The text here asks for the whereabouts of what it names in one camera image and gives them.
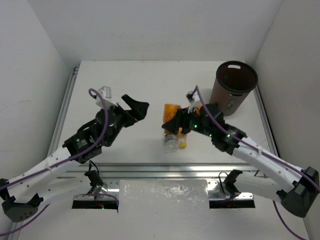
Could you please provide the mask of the clear bottle black cap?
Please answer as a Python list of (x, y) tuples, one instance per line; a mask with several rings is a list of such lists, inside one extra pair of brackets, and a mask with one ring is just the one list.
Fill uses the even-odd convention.
[(167, 153), (176, 152), (179, 149), (179, 140), (177, 135), (165, 134), (163, 147)]

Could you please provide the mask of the clear bottle orange label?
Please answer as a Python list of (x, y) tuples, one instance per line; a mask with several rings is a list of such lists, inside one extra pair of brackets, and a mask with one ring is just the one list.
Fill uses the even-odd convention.
[(187, 135), (179, 133), (177, 135), (179, 149), (185, 149), (187, 147)]

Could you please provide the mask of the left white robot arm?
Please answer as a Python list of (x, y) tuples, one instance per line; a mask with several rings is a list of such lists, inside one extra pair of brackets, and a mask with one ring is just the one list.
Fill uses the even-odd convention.
[(127, 94), (122, 100), (129, 106), (102, 98), (101, 110), (95, 118), (81, 126), (50, 156), (12, 179), (0, 180), (3, 213), (14, 223), (34, 216), (39, 207), (68, 195), (95, 194), (104, 185), (97, 170), (89, 169), (82, 176), (59, 183), (53, 181), (62, 174), (90, 161), (110, 147), (122, 130), (143, 120), (149, 103), (136, 101)]

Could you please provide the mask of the orange bottle yellow cap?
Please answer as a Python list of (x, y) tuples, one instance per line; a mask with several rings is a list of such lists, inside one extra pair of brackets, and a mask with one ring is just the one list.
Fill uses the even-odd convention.
[(163, 111), (163, 123), (165, 124), (172, 120), (180, 107), (178, 104), (166, 103)]

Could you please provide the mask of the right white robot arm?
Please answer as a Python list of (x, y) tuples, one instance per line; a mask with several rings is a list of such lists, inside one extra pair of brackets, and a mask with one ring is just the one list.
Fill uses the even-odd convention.
[(242, 170), (232, 170), (222, 184), (223, 190), (231, 196), (253, 193), (278, 202), (291, 214), (304, 218), (319, 194), (317, 170), (294, 166), (263, 149), (245, 132), (226, 123), (215, 104), (206, 104), (194, 112), (180, 108), (162, 128), (171, 134), (195, 131), (205, 135), (221, 152), (245, 161), (266, 175), (257, 177)]

